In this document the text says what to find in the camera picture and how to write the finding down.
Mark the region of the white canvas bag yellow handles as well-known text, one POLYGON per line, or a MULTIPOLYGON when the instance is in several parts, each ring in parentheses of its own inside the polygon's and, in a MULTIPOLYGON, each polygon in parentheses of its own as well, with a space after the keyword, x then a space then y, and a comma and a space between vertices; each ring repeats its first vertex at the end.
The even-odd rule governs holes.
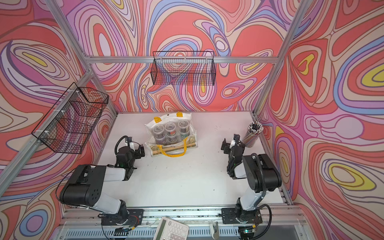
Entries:
POLYGON ((145 124, 149 138, 146 146, 152 157, 182 157, 187 150, 198 147, 197 131, 192 114, 177 112, 154 117, 145 124))

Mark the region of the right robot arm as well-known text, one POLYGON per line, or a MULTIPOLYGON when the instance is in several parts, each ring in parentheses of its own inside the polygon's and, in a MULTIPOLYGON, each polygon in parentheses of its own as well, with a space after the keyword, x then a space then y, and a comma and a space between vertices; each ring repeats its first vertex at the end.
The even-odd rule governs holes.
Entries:
POLYGON ((231 142, 223 140, 221 150, 228 155, 227 174, 233 180, 247 180, 249 187, 238 198, 234 208, 222 208, 224 224, 253 224, 263 222, 261 209, 266 205, 262 200, 268 193, 282 185, 282 177, 266 154, 245 155, 246 145, 240 135, 234 135, 231 142))

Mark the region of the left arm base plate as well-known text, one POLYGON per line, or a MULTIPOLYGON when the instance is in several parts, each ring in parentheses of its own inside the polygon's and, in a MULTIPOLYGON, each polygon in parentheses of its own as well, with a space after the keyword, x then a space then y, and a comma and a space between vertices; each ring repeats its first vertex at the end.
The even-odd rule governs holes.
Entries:
POLYGON ((137 227, 142 224, 144 209, 127 209, 127 213, 107 215, 101 214, 101 225, 137 227))

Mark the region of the seed jar removed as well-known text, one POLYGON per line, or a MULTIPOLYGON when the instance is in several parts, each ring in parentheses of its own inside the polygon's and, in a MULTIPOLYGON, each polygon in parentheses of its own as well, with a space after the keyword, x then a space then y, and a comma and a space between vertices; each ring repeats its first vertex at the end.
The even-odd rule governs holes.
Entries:
POLYGON ((190 122, 188 120, 180 120, 178 122, 181 139, 185 139, 190 135, 190 122))
POLYGON ((176 124, 169 122, 165 125, 167 141, 170 144, 174 144, 178 141, 176 124))

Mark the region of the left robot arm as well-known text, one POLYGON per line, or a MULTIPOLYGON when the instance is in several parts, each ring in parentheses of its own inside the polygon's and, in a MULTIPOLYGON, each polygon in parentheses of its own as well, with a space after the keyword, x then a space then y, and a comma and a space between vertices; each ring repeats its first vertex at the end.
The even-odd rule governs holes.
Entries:
POLYGON ((59 201, 72 207, 84 207, 99 212, 101 225, 128 226, 133 229, 142 223, 142 210, 129 211, 124 200, 103 193, 105 183, 128 181, 137 159, 145 156, 142 144, 122 136, 115 145, 114 165, 77 166, 58 196, 59 201))

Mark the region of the seed jar purple label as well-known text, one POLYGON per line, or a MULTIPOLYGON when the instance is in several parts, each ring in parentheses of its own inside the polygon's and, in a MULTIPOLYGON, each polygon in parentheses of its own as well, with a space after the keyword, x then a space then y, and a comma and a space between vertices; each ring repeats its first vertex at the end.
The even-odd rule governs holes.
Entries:
POLYGON ((167 142, 167 137, 165 133, 165 127, 163 125, 155 125, 152 129, 153 136, 158 145, 165 145, 167 142))

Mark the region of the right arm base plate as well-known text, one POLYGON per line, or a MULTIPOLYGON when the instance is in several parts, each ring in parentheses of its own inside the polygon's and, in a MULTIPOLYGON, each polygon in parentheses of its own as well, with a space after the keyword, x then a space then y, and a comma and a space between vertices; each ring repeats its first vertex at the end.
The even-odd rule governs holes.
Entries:
POLYGON ((263 222, 262 215, 259 210, 243 211, 236 208, 222 208, 221 217, 224 224, 259 225, 263 222))

